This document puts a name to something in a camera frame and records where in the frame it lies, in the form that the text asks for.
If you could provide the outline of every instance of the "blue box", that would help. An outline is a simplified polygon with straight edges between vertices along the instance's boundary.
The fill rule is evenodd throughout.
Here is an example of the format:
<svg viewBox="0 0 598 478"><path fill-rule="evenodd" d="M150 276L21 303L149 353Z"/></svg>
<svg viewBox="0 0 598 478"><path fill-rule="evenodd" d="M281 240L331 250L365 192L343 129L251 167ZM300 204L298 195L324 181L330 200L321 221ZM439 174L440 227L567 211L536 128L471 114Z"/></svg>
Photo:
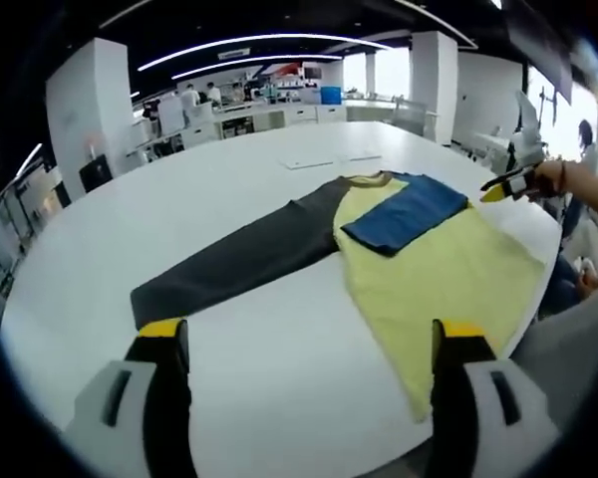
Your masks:
<svg viewBox="0 0 598 478"><path fill-rule="evenodd" d="M340 105L341 87L321 87L322 105Z"/></svg>

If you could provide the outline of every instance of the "window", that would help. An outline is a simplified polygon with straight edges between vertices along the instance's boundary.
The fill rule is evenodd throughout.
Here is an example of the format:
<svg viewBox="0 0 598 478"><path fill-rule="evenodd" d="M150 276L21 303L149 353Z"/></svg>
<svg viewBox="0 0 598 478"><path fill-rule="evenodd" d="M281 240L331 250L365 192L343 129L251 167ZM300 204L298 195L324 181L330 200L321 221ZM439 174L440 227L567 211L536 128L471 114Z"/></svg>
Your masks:
<svg viewBox="0 0 598 478"><path fill-rule="evenodd" d="M598 104L593 94L585 88L573 84L571 92L571 105L557 95L556 123L553 123L554 106L551 100L554 87L535 68L529 69L529 88L527 96L540 116L540 93L544 88L546 100L543 104L542 123L540 135L548 143L549 153L552 156L562 155L565 159L580 160L580 143L578 125L582 120L588 120L594 131L598 124Z"/></svg>
<svg viewBox="0 0 598 478"><path fill-rule="evenodd" d="M410 49L379 50L375 57L377 94L410 97Z"/></svg>
<svg viewBox="0 0 598 478"><path fill-rule="evenodd" d="M366 54L359 53L343 59L343 89L366 93Z"/></svg>

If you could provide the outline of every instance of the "dark gray sleeve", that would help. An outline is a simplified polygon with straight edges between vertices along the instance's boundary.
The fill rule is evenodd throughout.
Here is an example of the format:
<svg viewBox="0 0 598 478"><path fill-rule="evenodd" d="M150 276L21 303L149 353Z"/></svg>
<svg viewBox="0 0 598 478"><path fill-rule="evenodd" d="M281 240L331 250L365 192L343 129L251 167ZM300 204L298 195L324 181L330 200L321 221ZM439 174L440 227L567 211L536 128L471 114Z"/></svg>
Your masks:
<svg viewBox="0 0 598 478"><path fill-rule="evenodd" d="M335 252L333 220L349 187L344 178L328 182L134 289L138 330L150 322L188 316Z"/></svg>

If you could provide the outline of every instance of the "blue folded cloth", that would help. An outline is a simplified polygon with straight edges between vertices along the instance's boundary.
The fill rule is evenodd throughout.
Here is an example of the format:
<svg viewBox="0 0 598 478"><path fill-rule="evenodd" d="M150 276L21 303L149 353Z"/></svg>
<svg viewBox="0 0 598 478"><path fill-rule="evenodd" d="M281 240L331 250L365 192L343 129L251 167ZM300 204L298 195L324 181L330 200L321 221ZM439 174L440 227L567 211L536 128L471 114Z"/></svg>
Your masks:
<svg viewBox="0 0 598 478"><path fill-rule="evenodd" d="M342 227L354 240L387 257L467 206L467 197L431 177L394 176L408 186Z"/></svg>

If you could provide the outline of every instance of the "white round table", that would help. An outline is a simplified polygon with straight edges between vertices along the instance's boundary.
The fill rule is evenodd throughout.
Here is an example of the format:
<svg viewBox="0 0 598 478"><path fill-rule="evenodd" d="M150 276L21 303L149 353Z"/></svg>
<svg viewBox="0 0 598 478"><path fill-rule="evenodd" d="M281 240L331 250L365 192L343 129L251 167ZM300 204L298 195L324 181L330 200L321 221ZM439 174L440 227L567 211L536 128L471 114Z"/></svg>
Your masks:
<svg viewBox="0 0 598 478"><path fill-rule="evenodd" d="M401 129L310 124L164 158L56 217L21 266L2 322L24 390L63 429L80 390L135 337L133 288L337 175L379 169L424 173L466 194L546 264L511 353L551 274L556 222L526 200L481 205L489 171ZM429 422L413 423L347 294L339 253L191 316L188 329L190 446L201 478L352 477L431 436Z"/></svg>

